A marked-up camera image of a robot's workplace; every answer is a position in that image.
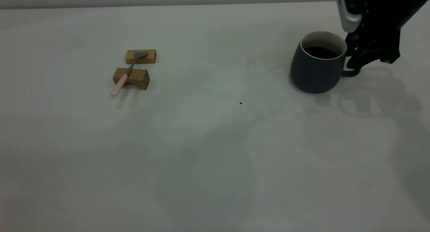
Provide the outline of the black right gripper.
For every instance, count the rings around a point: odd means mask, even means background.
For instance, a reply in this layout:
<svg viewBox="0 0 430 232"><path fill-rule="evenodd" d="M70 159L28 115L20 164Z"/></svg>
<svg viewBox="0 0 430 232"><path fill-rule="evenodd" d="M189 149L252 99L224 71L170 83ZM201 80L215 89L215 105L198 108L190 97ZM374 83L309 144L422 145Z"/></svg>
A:
<svg viewBox="0 0 430 232"><path fill-rule="evenodd" d="M347 68L358 70L380 60L393 63L400 57L400 30L424 5L424 0L363 0L358 29L348 33Z"/></svg>

